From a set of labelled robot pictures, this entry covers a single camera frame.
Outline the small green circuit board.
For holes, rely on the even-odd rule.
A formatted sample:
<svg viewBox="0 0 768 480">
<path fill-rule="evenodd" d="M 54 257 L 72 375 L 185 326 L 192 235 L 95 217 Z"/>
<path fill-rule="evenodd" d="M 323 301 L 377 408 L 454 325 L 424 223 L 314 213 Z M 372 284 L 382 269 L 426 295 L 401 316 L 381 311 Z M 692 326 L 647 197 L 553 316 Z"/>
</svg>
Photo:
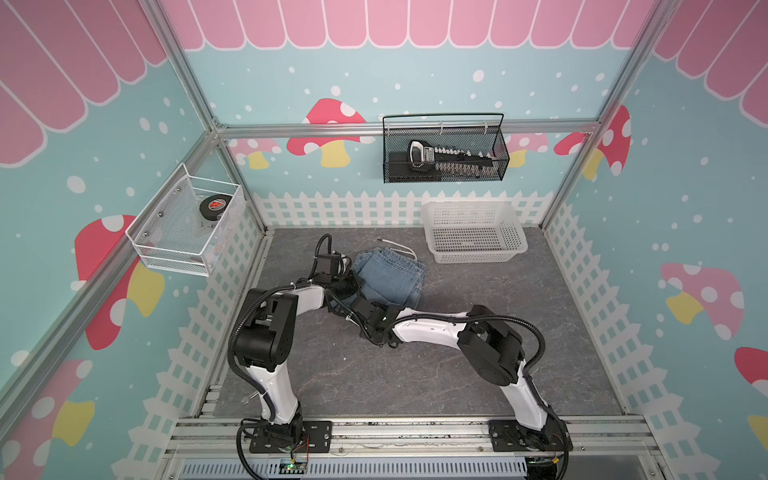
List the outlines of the small green circuit board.
<svg viewBox="0 0 768 480">
<path fill-rule="evenodd" d="M 294 459 L 282 459 L 279 464 L 280 475 L 303 475 L 307 473 L 307 463 Z"/>
</svg>

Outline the black tape roll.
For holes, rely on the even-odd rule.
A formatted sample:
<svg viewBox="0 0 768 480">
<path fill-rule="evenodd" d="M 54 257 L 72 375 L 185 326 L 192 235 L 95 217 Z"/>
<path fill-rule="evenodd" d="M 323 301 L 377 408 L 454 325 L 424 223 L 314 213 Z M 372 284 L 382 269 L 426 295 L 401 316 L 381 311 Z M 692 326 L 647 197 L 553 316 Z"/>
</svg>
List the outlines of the black tape roll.
<svg viewBox="0 0 768 480">
<path fill-rule="evenodd" d="M 232 202 L 232 196 L 227 194 L 214 194 L 204 198 L 199 204 L 199 212 L 207 221 L 219 221 Z"/>
</svg>

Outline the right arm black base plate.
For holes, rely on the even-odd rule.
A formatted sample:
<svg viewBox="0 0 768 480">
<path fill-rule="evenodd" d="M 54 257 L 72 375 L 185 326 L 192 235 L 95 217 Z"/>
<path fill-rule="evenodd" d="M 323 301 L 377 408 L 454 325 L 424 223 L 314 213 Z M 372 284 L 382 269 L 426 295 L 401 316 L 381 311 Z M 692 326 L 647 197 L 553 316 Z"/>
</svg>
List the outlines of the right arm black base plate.
<svg viewBox="0 0 768 480">
<path fill-rule="evenodd" d="M 514 420 L 490 420 L 489 435 L 495 452 L 564 452 L 572 451 L 566 425 L 561 420 L 546 418 L 541 430 L 522 426 Z"/>
</svg>

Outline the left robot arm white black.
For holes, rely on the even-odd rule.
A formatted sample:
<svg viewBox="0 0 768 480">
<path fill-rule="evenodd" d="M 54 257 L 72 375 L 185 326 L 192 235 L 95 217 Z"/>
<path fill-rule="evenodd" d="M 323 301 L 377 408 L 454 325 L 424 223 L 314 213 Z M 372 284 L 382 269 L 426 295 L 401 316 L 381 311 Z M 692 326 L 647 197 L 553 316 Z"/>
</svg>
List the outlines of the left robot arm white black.
<svg viewBox="0 0 768 480">
<path fill-rule="evenodd" d="M 303 313 L 325 308 L 356 322 L 355 314 L 334 292 L 341 281 L 353 277 L 351 261 L 333 249 L 332 236 L 326 233 L 315 246 L 307 277 L 267 290 L 253 288 L 246 294 L 227 341 L 226 357 L 230 370 L 255 389 L 261 402 L 260 417 L 241 420 L 235 440 L 238 459 L 251 478 L 262 476 L 246 457 L 246 441 L 264 441 L 291 456 L 297 450 L 310 452 L 310 435 L 287 367 L 296 320 Z"/>
</svg>

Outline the silver wrench tool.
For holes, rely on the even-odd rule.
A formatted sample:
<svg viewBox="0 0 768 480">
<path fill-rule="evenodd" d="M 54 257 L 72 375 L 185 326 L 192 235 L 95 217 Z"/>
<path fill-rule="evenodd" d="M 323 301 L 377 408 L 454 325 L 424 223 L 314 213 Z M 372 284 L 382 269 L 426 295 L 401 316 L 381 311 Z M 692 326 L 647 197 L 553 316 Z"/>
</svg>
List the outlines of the silver wrench tool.
<svg viewBox="0 0 768 480">
<path fill-rule="evenodd" d="M 251 392 L 251 393 L 249 393 L 249 394 L 245 395 L 245 396 L 244 396 L 244 397 L 241 399 L 241 403 L 242 403 L 243 405 L 248 405 L 248 404 L 250 404 L 250 403 L 258 403 L 258 402 L 260 402 L 260 401 L 261 401 L 262 397 L 263 397 L 263 394 L 262 394 L 262 393 L 260 393 L 259 391 L 253 391 L 253 392 Z"/>
</svg>

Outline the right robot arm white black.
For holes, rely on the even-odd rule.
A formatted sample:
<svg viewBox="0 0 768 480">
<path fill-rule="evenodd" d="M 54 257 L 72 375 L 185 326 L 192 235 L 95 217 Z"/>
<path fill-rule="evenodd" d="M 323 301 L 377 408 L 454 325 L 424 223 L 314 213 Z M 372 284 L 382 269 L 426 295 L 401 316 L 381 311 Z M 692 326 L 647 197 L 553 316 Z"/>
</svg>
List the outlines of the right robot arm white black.
<svg viewBox="0 0 768 480">
<path fill-rule="evenodd" d="M 570 434 L 532 379 L 531 369 L 546 350 L 546 340 L 536 326 L 481 305 L 468 312 L 430 313 L 363 298 L 353 301 L 343 316 L 377 346 L 396 348 L 417 342 L 459 350 L 483 380 L 500 388 L 513 410 L 512 431 L 501 437 L 522 450 L 551 451 L 550 460 L 528 464 L 550 464 L 554 467 L 551 479 L 565 477 L 572 450 Z"/>
</svg>

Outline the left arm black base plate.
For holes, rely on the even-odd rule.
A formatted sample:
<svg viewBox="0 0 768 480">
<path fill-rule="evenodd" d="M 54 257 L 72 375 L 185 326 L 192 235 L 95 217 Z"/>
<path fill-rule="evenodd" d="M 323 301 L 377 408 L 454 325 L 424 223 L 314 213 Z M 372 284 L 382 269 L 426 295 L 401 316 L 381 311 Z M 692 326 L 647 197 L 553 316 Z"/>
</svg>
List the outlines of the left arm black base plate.
<svg viewBox="0 0 768 480">
<path fill-rule="evenodd" d="M 332 426 L 330 421 L 257 426 L 248 433 L 248 451 L 252 454 L 328 453 Z"/>
</svg>

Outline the black screwdriver bit set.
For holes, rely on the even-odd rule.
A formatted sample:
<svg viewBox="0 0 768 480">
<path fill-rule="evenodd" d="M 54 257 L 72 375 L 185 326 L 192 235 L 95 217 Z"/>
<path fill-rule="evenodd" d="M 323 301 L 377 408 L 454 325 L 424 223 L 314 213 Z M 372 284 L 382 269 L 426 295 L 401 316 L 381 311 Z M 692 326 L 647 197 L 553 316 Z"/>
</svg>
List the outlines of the black screwdriver bit set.
<svg viewBox="0 0 768 480">
<path fill-rule="evenodd" d="M 499 159 L 491 153 L 442 147 L 411 140 L 406 149 L 409 168 L 440 177 L 490 180 L 500 176 Z"/>
</svg>

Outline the blue denim long pants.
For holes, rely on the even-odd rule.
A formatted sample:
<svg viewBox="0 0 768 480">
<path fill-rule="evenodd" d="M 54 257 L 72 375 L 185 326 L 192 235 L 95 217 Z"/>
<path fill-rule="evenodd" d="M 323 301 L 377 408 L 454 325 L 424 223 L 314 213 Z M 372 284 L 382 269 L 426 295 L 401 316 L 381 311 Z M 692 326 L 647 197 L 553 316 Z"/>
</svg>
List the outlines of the blue denim long pants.
<svg viewBox="0 0 768 480">
<path fill-rule="evenodd" d="M 416 309 L 426 267 L 412 248 L 384 238 L 379 241 L 384 247 L 359 253 L 352 264 L 362 280 L 362 294 L 371 301 Z"/>
</svg>

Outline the white plastic basket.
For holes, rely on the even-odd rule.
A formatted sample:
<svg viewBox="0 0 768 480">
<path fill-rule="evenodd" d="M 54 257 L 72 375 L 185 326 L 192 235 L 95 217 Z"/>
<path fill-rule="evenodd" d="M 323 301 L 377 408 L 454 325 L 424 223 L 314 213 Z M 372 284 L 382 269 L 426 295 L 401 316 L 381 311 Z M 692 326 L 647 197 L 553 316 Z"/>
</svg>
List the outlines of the white plastic basket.
<svg viewBox="0 0 768 480">
<path fill-rule="evenodd" d="M 421 222 L 439 264 L 502 263 L 528 250 L 516 210 L 503 201 L 429 202 Z"/>
</svg>

